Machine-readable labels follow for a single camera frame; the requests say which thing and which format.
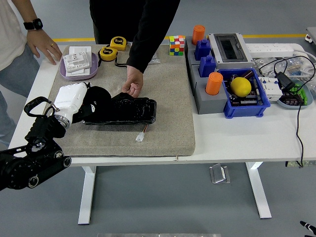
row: yellow tape measure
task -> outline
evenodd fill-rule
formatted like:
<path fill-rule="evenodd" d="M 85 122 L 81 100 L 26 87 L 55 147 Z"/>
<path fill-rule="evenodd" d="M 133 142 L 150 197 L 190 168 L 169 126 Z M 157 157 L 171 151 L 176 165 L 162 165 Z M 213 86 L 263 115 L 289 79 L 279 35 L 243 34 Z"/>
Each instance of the yellow tape measure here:
<path fill-rule="evenodd" d="M 121 36 L 116 36 L 113 39 L 111 39 L 110 47 L 115 48 L 118 51 L 125 51 L 126 39 Z"/>
<path fill-rule="evenodd" d="M 116 59 L 118 51 L 112 47 L 103 47 L 100 50 L 100 57 L 103 61 L 113 61 Z"/>

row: gray felt mat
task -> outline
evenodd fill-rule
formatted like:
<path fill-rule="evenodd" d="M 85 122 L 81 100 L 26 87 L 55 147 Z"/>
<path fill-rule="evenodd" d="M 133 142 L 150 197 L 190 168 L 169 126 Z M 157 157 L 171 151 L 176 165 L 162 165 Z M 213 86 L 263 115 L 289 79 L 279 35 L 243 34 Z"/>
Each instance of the gray felt mat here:
<path fill-rule="evenodd" d="M 102 45 L 91 45 L 96 53 Z M 129 47 L 118 52 L 118 63 L 125 63 Z M 66 47 L 64 55 L 69 53 Z M 195 136 L 188 76 L 184 56 L 169 56 L 168 45 L 157 51 L 160 64 L 149 65 L 144 73 L 144 86 L 139 97 L 157 102 L 157 117 L 146 130 L 143 142 L 136 136 L 144 129 L 137 125 L 86 125 L 74 123 L 64 138 L 56 139 L 67 156 L 190 156 L 195 150 Z M 109 91 L 112 97 L 120 93 L 126 81 L 126 68 L 114 61 L 102 62 L 97 74 L 86 82 Z M 54 101 L 64 85 L 77 83 L 64 79 L 57 72 L 49 99 Z"/>

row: black smartwatch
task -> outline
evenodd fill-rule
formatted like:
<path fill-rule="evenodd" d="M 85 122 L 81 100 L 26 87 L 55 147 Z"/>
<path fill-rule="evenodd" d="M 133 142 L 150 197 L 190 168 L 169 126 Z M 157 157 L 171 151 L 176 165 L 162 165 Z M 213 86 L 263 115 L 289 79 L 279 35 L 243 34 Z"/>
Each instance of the black smartwatch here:
<path fill-rule="evenodd" d="M 38 19 L 35 19 L 33 20 L 32 22 L 24 22 L 23 23 L 25 29 L 27 30 L 39 30 L 41 28 L 43 28 L 43 23 L 41 22 L 41 20 L 38 18 Z"/>

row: blue plastic bin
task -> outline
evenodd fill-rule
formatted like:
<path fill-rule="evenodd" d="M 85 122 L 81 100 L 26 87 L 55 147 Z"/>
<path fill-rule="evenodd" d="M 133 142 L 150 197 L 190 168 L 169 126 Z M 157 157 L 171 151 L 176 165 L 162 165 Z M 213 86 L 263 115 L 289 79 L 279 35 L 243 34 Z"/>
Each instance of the blue plastic bin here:
<path fill-rule="evenodd" d="M 260 92 L 260 96 L 262 99 L 262 105 L 249 105 L 249 106 L 232 106 L 230 99 L 229 99 L 229 94 L 226 90 L 226 86 L 224 81 L 222 82 L 225 93 L 227 95 L 227 103 L 224 107 L 224 114 L 227 119 L 232 119 L 233 117 L 246 117 L 246 116 L 256 116 L 256 117 L 262 117 L 263 116 L 263 111 L 267 108 L 270 107 L 270 102 L 267 99 L 266 93 L 263 90 L 263 87 L 259 81 L 258 75 L 256 71 L 252 68 L 249 69 L 222 69 L 218 70 L 220 74 L 223 75 L 224 80 L 230 79 L 232 75 L 236 74 L 238 76 L 243 75 L 245 72 L 252 70 L 254 72 L 254 77 L 255 80 L 257 81 L 258 84 L 258 89 Z"/>

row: orange cylinder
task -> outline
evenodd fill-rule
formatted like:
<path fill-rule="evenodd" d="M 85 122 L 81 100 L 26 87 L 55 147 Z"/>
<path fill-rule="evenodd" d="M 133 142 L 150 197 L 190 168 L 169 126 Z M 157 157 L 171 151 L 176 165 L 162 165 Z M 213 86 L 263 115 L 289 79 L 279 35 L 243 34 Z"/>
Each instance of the orange cylinder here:
<path fill-rule="evenodd" d="M 217 95 L 222 84 L 223 75 L 218 72 L 210 73 L 205 92 L 209 95 Z"/>
<path fill-rule="evenodd" d="M 193 28 L 192 44 L 196 45 L 198 40 L 204 39 L 205 27 L 203 25 L 196 25 Z"/>

